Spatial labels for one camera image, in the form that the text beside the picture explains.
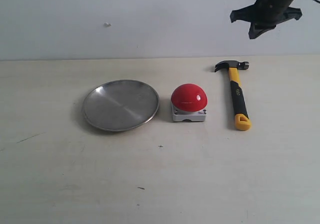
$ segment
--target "hammer grip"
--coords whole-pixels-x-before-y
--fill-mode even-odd
[[[244,94],[239,84],[233,80],[230,81],[231,96],[234,110],[235,127],[239,130],[246,131],[251,127],[251,121],[248,117]]]

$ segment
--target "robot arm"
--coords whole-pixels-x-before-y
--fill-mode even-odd
[[[231,22],[244,20],[251,23],[249,38],[255,39],[261,34],[272,30],[277,24],[290,19],[300,19],[302,12],[299,8],[289,5],[293,0],[256,0],[253,5],[233,10]]]

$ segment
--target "black rubber grip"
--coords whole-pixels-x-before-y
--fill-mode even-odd
[[[233,110],[234,115],[236,114],[244,114],[247,118],[248,113],[246,109],[244,94],[242,93],[242,89],[239,87],[239,84],[234,81],[230,81],[231,86],[231,96],[232,96],[232,102],[233,102]]]

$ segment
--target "hammer handle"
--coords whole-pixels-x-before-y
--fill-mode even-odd
[[[244,94],[241,89],[241,83],[237,68],[229,68],[231,96],[234,110],[235,127],[246,131],[251,127],[251,121],[248,117]]]

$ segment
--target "hammer head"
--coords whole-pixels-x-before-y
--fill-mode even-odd
[[[236,60],[225,60],[219,62],[215,66],[215,72],[217,72],[220,69],[229,69],[229,68],[237,68],[237,69],[248,69],[249,68],[249,62],[238,62]]]

